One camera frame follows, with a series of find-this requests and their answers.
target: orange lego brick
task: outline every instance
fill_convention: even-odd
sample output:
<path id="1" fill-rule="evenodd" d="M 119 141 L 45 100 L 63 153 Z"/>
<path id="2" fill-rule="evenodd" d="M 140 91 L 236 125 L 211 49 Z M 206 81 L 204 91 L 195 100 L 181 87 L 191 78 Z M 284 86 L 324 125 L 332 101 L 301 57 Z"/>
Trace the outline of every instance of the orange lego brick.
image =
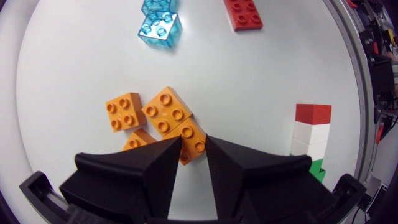
<path id="1" fill-rule="evenodd" d="M 131 133 L 122 151 L 134 149 L 139 146 L 145 146 L 154 142 L 156 142 L 156 139 L 154 139 L 152 136 L 150 136 L 146 131 L 144 131 L 141 128 Z"/>
<path id="2" fill-rule="evenodd" d="M 186 165 L 205 151 L 206 134 L 193 118 L 188 118 L 164 136 L 163 140 L 179 135 L 182 137 L 180 162 Z"/>
<path id="3" fill-rule="evenodd" d="M 331 105 L 296 105 L 296 121 L 306 124 L 330 124 Z"/>
<path id="4" fill-rule="evenodd" d="M 105 103 L 114 132 L 145 124 L 138 93 L 126 93 Z"/>
<path id="5" fill-rule="evenodd" d="M 168 86 L 151 99 L 142 112 L 161 136 L 170 133 L 192 115 L 176 92 Z"/>

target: blue transparent brick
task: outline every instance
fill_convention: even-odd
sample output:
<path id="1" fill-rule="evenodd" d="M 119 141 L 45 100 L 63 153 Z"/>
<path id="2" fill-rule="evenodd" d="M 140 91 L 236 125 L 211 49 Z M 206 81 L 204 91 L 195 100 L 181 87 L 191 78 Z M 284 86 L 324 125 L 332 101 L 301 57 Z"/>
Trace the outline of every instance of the blue transparent brick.
<path id="1" fill-rule="evenodd" d="M 178 0 L 144 0 L 142 12 L 145 16 L 151 11 L 176 12 Z"/>
<path id="2" fill-rule="evenodd" d="M 177 13 L 151 11 L 145 18 L 138 36 L 147 44 L 172 47 L 181 35 L 182 26 Z"/>

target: lego duplo brick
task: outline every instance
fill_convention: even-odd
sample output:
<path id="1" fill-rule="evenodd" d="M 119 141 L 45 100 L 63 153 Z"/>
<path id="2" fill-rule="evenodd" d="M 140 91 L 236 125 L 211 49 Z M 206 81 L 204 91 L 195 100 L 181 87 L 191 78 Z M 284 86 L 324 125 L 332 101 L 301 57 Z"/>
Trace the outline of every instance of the lego duplo brick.
<path id="1" fill-rule="evenodd" d="M 327 144 L 327 142 L 306 144 L 293 138 L 290 153 L 293 156 L 308 155 L 311 157 L 312 161 L 317 161 L 325 157 Z"/>
<path id="2" fill-rule="evenodd" d="M 182 26 L 177 13 L 151 11 L 138 36 L 149 45 L 172 47 L 180 38 Z"/>
<path id="3" fill-rule="evenodd" d="M 168 135 L 164 136 L 163 139 L 176 136 L 182 137 L 180 162 L 186 165 L 205 151 L 205 135 L 205 132 L 199 127 L 195 120 L 193 118 L 188 118 L 173 131 L 168 133 Z"/>
<path id="4" fill-rule="evenodd" d="M 154 139 L 152 136 L 150 136 L 146 131 L 144 131 L 141 128 L 130 134 L 129 139 L 125 143 L 122 151 L 135 149 L 137 147 L 145 146 L 154 142 L 156 142 L 156 139 Z"/>
<path id="5" fill-rule="evenodd" d="M 192 115 L 192 112 L 170 87 L 164 88 L 151 99 L 142 108 L 142 112 L 161 136 L 170 133 Z"/>
<path id="6" fill-rule="evenodd" d="M 329 138 L 330 124 L 306 124 L 294 122 L 293 138 L 307 144 L 327 142 Z"/>
<path id="7" fill-rule="evenodd" d="M 145 124 L 138 93 L 126 93 L 105 103 L 112 130 L 125 130 Z"/>
<path id="8" fill-rule="evenodd" d="M 148 16 L 151 11 L 177 12 L 178 0 L 144 0 L 141 11 Z"/>
<path id="9" fill-rule="evenodd" d="M 330 124 L 331 105 L 296 105 L 296 121 L 306 124 Z"/>
<path id="10" fill-rule="evenodd" d="M 252 0 L 224 0 L 235 31 L 262 28 L 262 21 Z"/>

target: stacked lego tower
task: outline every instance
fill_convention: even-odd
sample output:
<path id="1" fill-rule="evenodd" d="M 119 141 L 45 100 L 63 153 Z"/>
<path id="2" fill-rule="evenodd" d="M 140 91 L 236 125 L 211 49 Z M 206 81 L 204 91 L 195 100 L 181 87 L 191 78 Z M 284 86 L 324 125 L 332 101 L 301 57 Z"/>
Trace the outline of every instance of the stacked lego tower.
<path id="1" fill-rule="evenodd" d="M 144 107 L 138 93 L 126 93 L 106 102 L 114 132 L 146 124 L 146 118 L 162 140 L 182 137 L 180 162 L 185 165 L 205 151 L 205 132 L 192 118 L 192 112 L 170 87 L 164 88 Z M 142 128 L 131 133 L 122 151 L 156 142 Z"/>
<path id="2" fill-rule="evenodd" d="M 322 182 L 326 171 L 321 168 L 328 144 L 331 119 L 330 105 L 296 105 L 291 155 L 312 158 L 310 173 Z"/>
<path id="3" fill-rule="evenodd" d="M 138 36 L 147 44 L 172 47 L 181 35 L 182 26 L 175 12 L 178 0 L 144 0 L 146 16 Z"/>

